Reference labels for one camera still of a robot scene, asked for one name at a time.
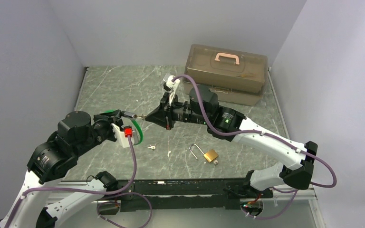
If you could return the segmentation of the brass padlock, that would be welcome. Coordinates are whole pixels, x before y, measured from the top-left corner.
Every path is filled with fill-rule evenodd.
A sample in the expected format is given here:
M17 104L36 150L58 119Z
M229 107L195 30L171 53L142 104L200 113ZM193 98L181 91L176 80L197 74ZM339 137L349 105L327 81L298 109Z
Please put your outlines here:
M202 153L203 157L205 158L205 160L208 163L211 163L214 160L217 160L217 158L219 157L218 153L215 150L212 149L207 152L204 152L197 144L193 143L189 146L189 151L194 156L195 159L198 159L198 157L196 156L196 154L193 151L194 148L197 148L198 151L200 151Z

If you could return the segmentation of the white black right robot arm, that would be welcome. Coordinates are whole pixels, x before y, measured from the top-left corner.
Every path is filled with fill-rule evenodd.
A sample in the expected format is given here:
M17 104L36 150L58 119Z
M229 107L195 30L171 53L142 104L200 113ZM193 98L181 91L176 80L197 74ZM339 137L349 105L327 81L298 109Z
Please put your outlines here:
M211 126L207 132L213 137L229 142L241 143L256 148L278 160L272 167L262 170L251 170L245 177L243 192L248 197L255 197L260 191L286 184L297 190L306 190L314 170L314 159L305 152L316 154L317 145L290 142L253 122L244 114L221 106L216 93L207 86L198 86L203 100L204 109ZM159 105L151 111L145 120L167 130L176 122L206 124L200 110L199 99L194 89L190 91L188 102L179 102L178 97L170 99L165 92Z

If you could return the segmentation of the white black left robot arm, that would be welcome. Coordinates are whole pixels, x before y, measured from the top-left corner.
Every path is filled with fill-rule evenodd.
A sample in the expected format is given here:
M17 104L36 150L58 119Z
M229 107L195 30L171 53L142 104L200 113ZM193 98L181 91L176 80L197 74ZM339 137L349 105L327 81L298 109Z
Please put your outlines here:
M37 146L28 164L25 179L0 228L55 228L83 207L100 198L112 199L125 190L110 173L103 171L81 189L67 188L70 195L47 204L53 191L78 159L109 140L130 142L131 130L123 127L122 111L90 116L73 111L58 123L46 142Z

